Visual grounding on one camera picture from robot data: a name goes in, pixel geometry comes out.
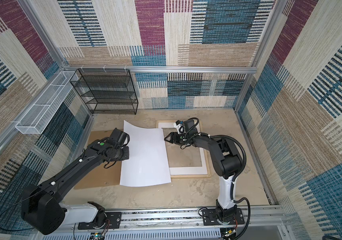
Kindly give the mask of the clear acrylic sheet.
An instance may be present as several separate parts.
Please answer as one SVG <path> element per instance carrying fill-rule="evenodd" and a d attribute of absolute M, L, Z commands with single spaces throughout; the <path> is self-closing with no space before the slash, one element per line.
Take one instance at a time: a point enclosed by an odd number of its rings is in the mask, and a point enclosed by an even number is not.
<path fill-rule="evenodd" d="M 199 148 L 181 146 L 165 142 L 170 168 L 178 167 L 201 167 L 201 156 Z"/>

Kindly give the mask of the colour landscape photo underneath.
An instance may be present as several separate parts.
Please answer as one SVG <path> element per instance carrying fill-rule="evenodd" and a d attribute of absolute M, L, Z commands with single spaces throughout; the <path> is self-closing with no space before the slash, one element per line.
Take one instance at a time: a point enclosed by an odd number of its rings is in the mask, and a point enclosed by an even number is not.
<path fill-rule="evenodd" d="M 124 132 L 130 136 L 130 156 L 122 161 L 120 185 L 135 188 L 170 183 L 163 130 L 140 128 L 124 121 Z"/>

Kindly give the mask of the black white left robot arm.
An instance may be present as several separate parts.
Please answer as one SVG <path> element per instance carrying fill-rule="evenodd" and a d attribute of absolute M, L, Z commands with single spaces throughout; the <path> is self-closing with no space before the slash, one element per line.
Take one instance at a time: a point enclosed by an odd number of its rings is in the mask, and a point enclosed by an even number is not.
<path fill-rule="evenodd" d="M 66 194 L 89 172 L 104 162 L 129 159 L 129 147 L 113 147 L 96 142 L 89 145 L 71 164 L 39 185 L 27 186 L 23 193 L 21 218 L 43 235 L 53 233 L 64 225 L 83 223 L 91 228 L 104 228 L 105 208 L 94 202 L 84 205 L 63 205 Z"/>

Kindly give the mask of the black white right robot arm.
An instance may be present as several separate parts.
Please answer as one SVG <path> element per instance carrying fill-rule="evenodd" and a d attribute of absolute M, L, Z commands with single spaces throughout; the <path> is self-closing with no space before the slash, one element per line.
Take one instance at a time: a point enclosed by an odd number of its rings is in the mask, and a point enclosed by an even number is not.
<path fill-rule="evenodd" d="M 238 140 L 226 135 L 211 136 L 206 133 L 184 137 L 177 132 L 170 133 L 164 140 L 181 148 L 193 146 L 209 151 L 214 170 L 220 177 L 215 207 L 215 218 L 219 224 L 229 224 L 235 220 L 237 205 L 243 201 L 250 210 L 250 202 L 246 197 L 235 199 L 236 180 L 247 164 L 245 149 Z"/>

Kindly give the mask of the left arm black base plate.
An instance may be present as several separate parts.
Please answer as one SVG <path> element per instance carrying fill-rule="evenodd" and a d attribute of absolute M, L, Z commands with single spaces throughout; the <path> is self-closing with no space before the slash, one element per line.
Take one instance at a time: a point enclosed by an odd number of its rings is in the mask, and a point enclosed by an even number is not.
<path fill-rule="evenodd" d="M 97 214 L 95 219 L 89 223 L 79 223 L 78 230 L 107 230 L 118 229 L 121 224 L 121 212 L 104 212 Z"/>

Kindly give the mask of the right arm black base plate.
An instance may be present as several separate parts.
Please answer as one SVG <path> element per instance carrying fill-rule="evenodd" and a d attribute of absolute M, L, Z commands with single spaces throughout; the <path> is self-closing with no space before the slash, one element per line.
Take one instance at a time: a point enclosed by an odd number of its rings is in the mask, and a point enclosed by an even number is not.
<path fill-rule="evenodd" d="M 229 218 L 225 221 L 219 220 L 215 209 L 203 207 L 198 210 L 198 214 L 202 217 L 204 226 L 245 224 L 244 214 L 240 208 L 236 209 L 236 213 L 230 214 Z"/>

